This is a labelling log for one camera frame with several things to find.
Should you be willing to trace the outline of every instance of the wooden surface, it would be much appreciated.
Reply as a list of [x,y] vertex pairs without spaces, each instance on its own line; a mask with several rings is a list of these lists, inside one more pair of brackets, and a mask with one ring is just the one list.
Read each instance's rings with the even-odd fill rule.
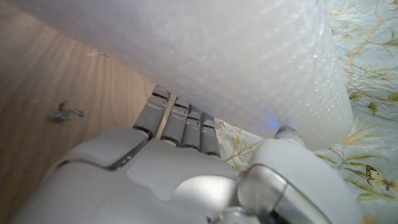
[[[0,1],[0,223],[78,143],[132,126],[154,84]],[[53,123],[59,103],[85,117]]]

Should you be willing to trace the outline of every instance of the wood grain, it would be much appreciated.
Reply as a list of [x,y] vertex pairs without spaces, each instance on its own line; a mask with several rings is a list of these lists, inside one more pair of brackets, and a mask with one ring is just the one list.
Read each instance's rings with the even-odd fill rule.
[[[0,223],[7,223],[68,150],[132,126],[155,85],[1,1],[0,51]],[[85,117],[51,122],[64,100]]]

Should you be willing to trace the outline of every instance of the robot finger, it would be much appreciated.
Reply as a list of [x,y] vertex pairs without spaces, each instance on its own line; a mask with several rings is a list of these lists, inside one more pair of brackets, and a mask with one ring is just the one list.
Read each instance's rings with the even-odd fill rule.
[[200,151],[220,158],[214,117],[206,113],[201,115]]
[[147,133],[149,139],[156,136],[169,99],[170,93],[167,90],[159,86],[155,87],[132,128]]
[[167,141],[174,146],[180,147],[182,136],[187,122],[190,105],[177,98],[174,102],[173,108],[170,112],[164,127],[161,140]]
[[191,106],[185,123],[181,147],[190,147],[200,150],[200,114],[201,111]]

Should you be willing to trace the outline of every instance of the floral wallpaper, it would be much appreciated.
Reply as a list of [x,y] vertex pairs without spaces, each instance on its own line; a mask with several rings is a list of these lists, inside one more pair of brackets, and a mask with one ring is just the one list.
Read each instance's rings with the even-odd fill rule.
[[[315,152],[345,179],[365,223],[398,223],[398,0],[324,0],[355,114]],[[244,170],[262,138],[216,120],[221,158]]]

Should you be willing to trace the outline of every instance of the white bubble wrap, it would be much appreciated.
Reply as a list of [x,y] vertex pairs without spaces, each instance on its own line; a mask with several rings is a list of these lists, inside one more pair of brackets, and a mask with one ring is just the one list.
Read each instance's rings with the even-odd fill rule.
[[320,0],[14,0],[209,114],[332,146],[353,115]]

